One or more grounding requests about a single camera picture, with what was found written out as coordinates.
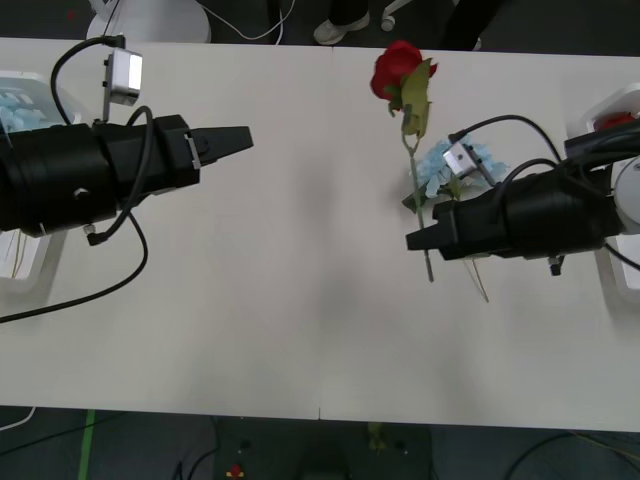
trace table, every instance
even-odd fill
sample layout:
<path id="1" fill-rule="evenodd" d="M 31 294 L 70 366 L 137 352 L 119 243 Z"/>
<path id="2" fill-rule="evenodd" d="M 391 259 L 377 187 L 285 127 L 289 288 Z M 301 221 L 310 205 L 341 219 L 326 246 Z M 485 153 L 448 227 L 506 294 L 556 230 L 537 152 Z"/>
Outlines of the table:
<path id="1" fill-rule="evenodd" d="M 0 61 L 46 73 L 69 45 L 3 39 Z M 433 255 L 427 282 L 404 245 L 417 225 L 399 205 L 399 120 L 367 86 L 379 50 L 135 49 L 141 104 L 192 127 L 249 125 L 256 146 L 138 209 L 151 260 L 134 284 L 0 329 L 1 404 L 640 430 L 639 309 L 611 292 L 606 258 L 598 269 L 591 253 L 571 256 L 554 279 L 544 261 L 482 260 L 488 305 L 459 262 Z M 559 144 L 567 89 L 640 74 L 633 59 L 434 56 L 426 146 L 502 113 Z M 83 53 L 60 80 L 94 112 L 102 57 Z M 511 165 L 547 154 L 521 125 L 475 137 Z M 139 256 L 131 228 L 93 249 L 70 232 L 45 272 L 54 280 L 0 296 L 2 311 L 99 290 Z"/>

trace cable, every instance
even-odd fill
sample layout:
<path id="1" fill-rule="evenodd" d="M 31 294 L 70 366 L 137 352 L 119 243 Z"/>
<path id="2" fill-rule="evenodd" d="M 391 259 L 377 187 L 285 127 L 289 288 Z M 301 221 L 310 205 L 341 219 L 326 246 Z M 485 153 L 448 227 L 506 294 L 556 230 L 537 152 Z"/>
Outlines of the cable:
<path id="1" fill-rule="evenodd" d="M 113 7 L 113 10 L 111 10 L 111 15 L 109 15 L 109 20 L 107 21 L 107 25 L 104 27 L 104 32 L 102 33 L 103 37 L 107 36 L 107 30 L 109 30 L 109 24 L 111 23 L 111 20 L 113 19 L 113 14 L 116 13 L 116 10 L 118 9 L 118 5 L 120 5 L 120 0 L 116 0 L 116 4 Z"/>
<path id="2" fill-rule="evenodd" d="M 282 10 L 280 10 L 280 34 L 278 35 L 278 40 L 276 40 L 276 45 L 280 45 L 280 41 L 282 40 L 283 34 L 284 34 L 284 24 L 282 23 Z"/>
<path id="3" fill-rule="evenodd" d="M 60 102 L 60 97 L 58 96 L 58 85 L 57 85 L 58 74 L 60 73 L 60 70 L 62 69 L 64 64 L 67 63 L 69 59 L 74 55 L 76 55 L 77 53 L 80 53 L 82 50 L 86 48 L 93 47 L 94 45 L 106 45 L 108 47 L 113 47 L 113 48 L 116 48 L 116 47 L 124 48 L 124 43 L 125 43 L 125 40 L 122 35 L 118 35 L 116 37 L 102 36 L 102 37 L 96 37 L 96 38 L 89 38 L 84 42 L 80 42 L 79 44 L 71 47 L 71 49 L 69 49 L 68 52 L 62 55 L 60 59 L 56 62 L 56 64 L 53 66 L 53 70 L 51 71 L 51 80 L 49 82 L 51 85 L 51 96 L 53 97 L 53 102 L 56 104 L 58 112 L 60 112 L 60 116 L 62 117 L 62 120 L 66 125 L 71 125 L 71 120 L 69 120 L 67 113 L 64 111 L 64 108 L 62 107 L 62 103 Z"/>
<path id="4" fill-rule="evenodd" d="M 213 417 L 209 417 L 209 419 L 211 420 L 211 426 L 213 427 L 213 434 L 215 436 L 216 439 L 216 446 L 214 448 L 212 448 L 211 450 L 206 451 L 205 453 L 203 453 L 202 455 L 200 455 L 198 457 L 198 459 L 194 462 L 193 467 L 191 467 L 191 470 L 189 471 L 189 475 L 187 476 L 187 480 L 193 480 L 193 476 L 195 475 L 198 467 L 200 466 L 200 464 L 205 461 L 208 457 L 210 457 L 211 455 L 213 455 L 214 453 L 216 453 L 218 450 L 220 450 L 220 448 L 222 447 L 222 443 L 220 442 L 220 436 L 218 434 L 218 428 L 216 427 L 216 421 L 214 420 Z M 176 467 L 176 470 L 173 474 L 173 477 L 171 480 L 183 480 L 183 476 L 182 476 L 182 461 L 178 462 L 178 466 Z"/>
<path id="5" fill-rule="evenodd" d="M 616 257 L 618 260 L 620 260 L 622 263 L 626 263 L 627 265 L 629 265 L 631 268 L 635 268 L 636 270 L 638 270 L 640 272 L 640 265 L 637 264 L 636 262 L 634 262 L 633 260 L 631 260 L 628 257 L 625 257 L 624 255 L 622 255 L 619 251 L 617 251 L 615 248 L 613 248 L 611 246 L 611 244 L 605 242 L 604 244 L 604 248 L 606 248 L 609 253 L 611 255 L 613 255 L 614 257 Z"/>
<path id="6" fill-rule="evenodd" d="M 640 460 L 640 456 L 637 456 L 637 455 L 632 454 L 630 452 L 627 452 L 625 450 L 620 450 L 618 448 L 612 447 L 611 445 L 608 445 L 608 444 L 606 444 L 604 442 L 600 442 L 598 440 L 595 440 L 595 439 L 593 439 L 593 438 L 591 438 L 589 436 L 580 435 L 580 434 L 577 434 L 575 432 L 570 432 L 570 433 L 561 433 L 560 435 L 555 435 L 553 437 L 549 437 L 549 438 L 547 438 L 545 440 L 542 440 L 542 441 L 536 443 L 535 445 L 533 445 L 532 447 L 527 449 L 522 455 L 520 455 L 516 459 L 515 462 L 513 462 L 511 464 L 511 466 L 509 467 L 509 469 L 505 473 L 503 479 L 504 480 L 511 480 L 513 478 L 514 473 L 516 472 L 518 467 L 522 464 L 522 462 L 524 462 L 531 454 L 533 454 L 534 452 L 536 452 L 540 448 L 542 448 L 545 445 L 548 445 L 550 443 L 556 442 L 557 440 L 562 440 L 564 438 L 569 438 L 569 437 L 577 437 L 577 438 L 580 438 L 582 440 L 585 440 L 585 441 L 591 443 L 592 445 L 596 445 L 598 447 L 601 447 L 601 448 L 604 448 L 604 449 L 607 449 L 607 450 L 611 451 L 613 454 L 615 454 L 618 458 L 623 460 L 627 465 L 629 465 L 631 468 L 633 468 L 633 470 L 635 470 L 636 473 L 638 473 L 640 475 L 640 468 L 635 463 L 633 463 L 631 460 L 629 460 L 629 458 L 634 458 L 634 459 Z"/>
<path id="7" fill-rule="evenodd" d="M 23 443 L 22 445 L 18 445 L 17 447 L 13 447 L 13 448 L 9 448 L 8 450 L 1 451 L 0 452 L 0 457 L 4 457 L 5 455 L 9 455 L 9 454 L 17 452 L 19 450 L 24 450 L 25 448 L 32 447 L 34 445 L 37 445 L 37 444 L 42 443 L 42 442 L 46 442 L 48 440 L 53 440 L 54 438 L 62 437 L 64 435 L 68 435 L 70 433 L 79 432 L 79 431 L 84 430 L 84 429 L 89 428 L 89 427 L 95 427 L 96 425 L 100 425 L 101 423 L 110 422 L 111 420 L 115 420 L 115 419 L 120 418 L 120 417 L 122 417 L 123 415 L 126 415 L 126 414 L 127 414 L 127 412 L 118 413 L 116 415 L 112 415 L 110 417 L 103 418 L 102 420 L 97 420 L 97 421 L 95 421 L 93 423 L 89 423 L 87 425 L 82 425 L 81 427 L 70 428 L 69 430 L 63 430 L 62 432 L 54 433 L 54 434 L 51 434 L 51 435 L 47 435 L 45 437 L 38 438 L 37 440 L 33 440 L 31 442 Z"/>
<path id="8" fill-rule="evenodd" d="M 151 109 L 143 105 L 133 112 L 133 115 L 131 115 L 131 118 L 129 118 L 129 121 L 127 122 L 127 127 L 132 126 L 142 114 L 147 117 L 147 128 L 145 129 L 144 141 L 142 143 L 140 166 L 138 167 L 138 173 L 133 183 L 133 187 L 131 188 L 131 194 L 122 207 L 122 211 L 118 215 L 118 218 L 116 218 L 105 232 L 90 233 L 87 235 L 87 240 L 89 240 L 90 245 L 99 245 L 109 240 L 127 219 L 131 213 L 131 209 L 138 204 L 142 187 L 147 179 L 147 170 L 149 170 L 149 164 L 151 163 L 151 147 L 153 146 L 153 114 L 151 113 Z"/>
<path id="9" fill-rule="evenodd" d="M 200 455 L 200 457 L 193 464 L 193 467 L 191 467 L 191 470 L 189 471 L 189 476 L 187 477 L 187 480 L 193 480 L 193 476 L 196 474 L 196 470 L 198 469 L 198 466 L 203 461 L 205 461 L 208 457 L 210 457 L 211 455 L 216 453 L 218 450 L 220 450 L 220 447 L 216 446 L 215 448 L 209 450 L 208 452 L 205 452 L 202 455 Z"/>
<path id="10" fill-rule="evenodd" d="M 244 38 L 245 40 L 260 40 L 263 37 L 266 37 L 267 35 L 269 35 L 271 32 L 273 32 L 276 28 L 278 28 L 280 25 L 284 24 L 284 22 L 287 20 L 287 18 L 289 18 L 289 15 L 291 15 L 291 12 L 293 11 L 293 7 L 296 4 L 296 0 L 292 0 L 291 1 L 291 6 L 289 7 L 289 11 L 287 12 L 287 14 L 284 16 L 284 18 L 282 20 L 280 20 L 278 23 L 276 23 L 273 27 L 271 27 L 269 30 L 267 30 L 266 32 L 264 32 L 262 35 L 258 35 L 257 37 L 247 37 L 244 33 L 242 33 L 240 30 L 238 30 L 236 27 L 234 27 L 233 25 L 231 25 L 229 22 L 227 22 L 224 18 L 222 18 L 220 15 L 218 15 L 217 13 L 215 13 L 213 10 L 211 10 L 209 7 L 205 7 L 204 5 L 200 4 L 200 6 L 206 10 L 207 12 L 209 12 L 211 15 L 213 15 L 214 17 L 216 17 L 218 20 L 220 20 L 222 23 L 224 23 L 227 27 L 229 27 L 230 29 L 232 29 L 234 32 L 236 32 L 238 35 L 240 35 L 242 38 Z"/>
<path id="11" fill-rule="evenodd" d="M 465 135 L 473 132 L 474 130 L 478 130 L 479 128 L 486 127 L 487 125 L 491 125 L 493 123 L 505 122 L 508 120 L 524 122 L 527 125 L 529 125 L 531 128 L 533 128 L 544 139 L 545 143 L 553 153 L 553 156 L 556 159 L 556 161 L 558 163 L 562 161 L 562 158 L 560 157 L 560 154 L 558 153 L 558 150 L 556 149 L 555 145 L 551 141 L 551 138 L 549 138 L 549 135 L 547 135 L 546 132 L 542 129 L 542 127 L 540 127 L 540 125 L 538 125 L 536 122 L 528 119 L 527 117 L 523 117 L 522 115 L 500 115 L 498 117 L 489 118 L 482 122 L 476 123 L 475 125 L 471 125 L 470 127 L 467 127 L 463 130 L 460 130 L 458 133 L 449 135 L 449 140 L 451 141 L 451 143 L 459 142 Z"/>
<path id="12" fill-rule="evenodd" d="M 22 320 L 23 318 L 30 318 L 38 315 L 44 315 L 46 313 L 57 312 L 59 310 L 64 310 L 65 308 L 76 307 L 78 305 L 82 305 L 84 303 L 97 300 L 98 298 L 102 298 L 106 295 L 109 295 L 110 293 L 115 292 L 116 290 L 120 290 L 122 287 L 127 286 L 133 280 L 135 280 L 138 277 L 138 275 L 142 273 L 142 271 L 144 270 L 144 267 L 147 266 L 147 261 L 149 260 L 149 247 L 147 245 L 147 239 L 145 238 L 144 233 L 140 228 L 140 225 L 138 225 L 138 222 L 136 221 L 132 213 L 129 214 L 129 219 L 131 220 L 133 227 L 136 229 L 136 232 L 140 237 L 140 243 L 142 243 L 142 261 L 140 262 L 140 265 L 138 265 L 138 268 L 136 268 L 131 275 L 129 275 L 127 278 L 125 278 L 121 282 L 118 282 L 109 288 L 105 288 L 100 292 L 87 295 L 86 297 L 80 297 L 75 300 L 70 300 L 68 302 L 62 302 L 56 305 L 50 305 L 48 307 L 36 308 L 35 310 L 29 310 L 27 312 L 15 313 L 13 315 L 6 315 L 4 317 L 0 317 L 0 324 L 15 322 L 16 320 Z"/>
<path id="13" fill-rule="evenodd" d="M 563 438 L 569 438 L 569 437 L 573 437 L 573 434 L 572 433 L 561 433 L 560 435 L 555 435 L 553 437 L 549 437 L 549 438 L 547 438 L 545 440 L 542 440 L 541 442 L 536 443 L 535 445 L 530 447 L 528 450 L 526 450 L 522 455 L 520 455 L 516 459 L 516 461 L 511 464 L 511 466 L 509 467 L 507 472 L 504 474 L 503 479 L 504 480 L 511 480 L 513 478 L 513 474 L 518 469 L 520 464 L 522 462 L 524 462 L 529 457 L 529 455 L 533 454 L 534 452 L 536 452 L 537 450 L 541 449 L 545 445 L 548 445 L 548 444 L 556 442 L 558 440 L 562 440 Z"/>
<path id="14" fill-rule="evenodd" d="M 498 186 L 495 187 L 497 191 L 496 191 L 495 197 L 493 197 L 493 204 L 495 207 L 496 218 L 500 214 L 500 205 L 502 204 L 502 199 L 506 195 L 507 188 L 509 188 L 509 185 L 511 185 L 511 182 L 513 182 L 513 180 L 518 175 L 520 175 L 523 171 L 525 171 L 528 168 L 534 167 L 536 165 L 548 165 L 551 168 L 556 168 L 558 166 L 557 163 L 554 163 L 547 158 L 536 158 L 534 160 L 529 160 L 527 162 L 524 162 L 523 164 L 518 165 L 516 168 L 514 168 L 509 173 L 509 175 L 507 175 L 507 178 L 505 178 L 502 183 L 500 183 Z"/>
<path id="15" fill-rule="evenodd" d="M 599 440 L 596 440 L 595 438 L 591 438 L 588 435 L 581 435 L 581 434 L 576 433 L 576 432 L 571 432 L 571 434 L 575 435 L 576 437 L 578 437 L 581 440 L 584 440 L 585 442 L 589 442 L 589 443 L 591 443 L 593 445 L 596 445 L 598 447 L 602 447 L 602 448 L 605 448 L 607 450 L 611 450 L 612 452 L 619 453 L 620 455 L 624 455 L 627 458 L 633 458 L 634 460 L 640 460 L 640 456 L 638 456 L 638 455 L 636 455 L 634 453 L 627 452 L 626 450 L 622 450 L 620 448 L 613 447 L 613 446 L 609 445 L 608 443 L 601 442 Z"/>
<path id="16" fill-rule="evenodd" d="M 29 412 L 29 414 L 26 417 L 24 417 L 19 422 L 12 423 L 11 425 L 5 425 L 4 427 L 0 427 L 0 432 L 4 432 L 6 430 L 11 430 L 12 428 L 19 427 L 20 425 L 24 425 L 29 420 L 31 420 L 31 417 L 33 417 L 34 413 L 36 413 L 36 407 L 31 407 L 31 411 Z"/>

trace white shoe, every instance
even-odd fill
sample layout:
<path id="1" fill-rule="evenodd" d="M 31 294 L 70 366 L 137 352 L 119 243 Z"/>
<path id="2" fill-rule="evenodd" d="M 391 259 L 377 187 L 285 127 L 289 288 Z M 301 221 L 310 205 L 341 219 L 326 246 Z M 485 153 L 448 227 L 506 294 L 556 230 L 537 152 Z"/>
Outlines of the white shoe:
<path id="1" fill-rule="evenodd" d="M 326 20 L 313 32 L 313 38 L 315 38 L 316 42 L 320 45 L 335 45 L 342 40 L 347 33 L 362 30 L 369 25 L 369 20 L 371 20 L 369 12 L 360 20 L 350 23 L 349 25 L 334 25 L 331 21 Z"/>

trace black pants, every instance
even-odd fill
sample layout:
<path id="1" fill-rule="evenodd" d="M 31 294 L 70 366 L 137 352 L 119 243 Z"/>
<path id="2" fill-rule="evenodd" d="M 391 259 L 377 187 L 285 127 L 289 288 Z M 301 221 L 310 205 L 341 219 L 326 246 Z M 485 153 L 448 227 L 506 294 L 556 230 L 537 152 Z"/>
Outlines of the black pants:
<path id="1" fill-rule="evenodd" d="M 439 48 L 473 50 L 478 37 L 491 23 L 504 1 L 460 0 L 447 22 Z M 329 20 L 334 25 L 349 25 L 364 17 L 368 10 L 368 0 L 332 0 Z"/>

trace rose stem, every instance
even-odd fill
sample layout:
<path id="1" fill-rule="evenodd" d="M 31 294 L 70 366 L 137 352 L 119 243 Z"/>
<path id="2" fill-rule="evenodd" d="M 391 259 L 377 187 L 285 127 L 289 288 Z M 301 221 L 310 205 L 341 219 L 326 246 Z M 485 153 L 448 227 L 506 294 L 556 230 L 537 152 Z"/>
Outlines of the rose stem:
<path id="1" fill-rule="evenodd" d="M 402 132 L 402 144 L 404 148 L 409 152 L 409 162 L 411 163 L 411 178 L 413 179 L 413 201 L 416 204 L 416 214 L 418 215 L 418 225 L 422 230 L 424 228 L 424 218 L 422 217 L 422 204 L 420 202 L 420 186 L 418 185 L 418 169 L 416 168 L 416 159 L 415 153 L 418 150 L 418 145 L 420 145 L 420 137 L 418 137 L 418 141 L 416 142 L 415 147 L 411 148 L 407 143 L 407 139 L 404 136 L 404 132 Z M 429 276 L 429 281 L 433 283 L 433 269 L 431 268 L 431 259 L 429 258 L 429 250 L 424 251 L 424 261 L 427 265 L 427 275 Z"/>

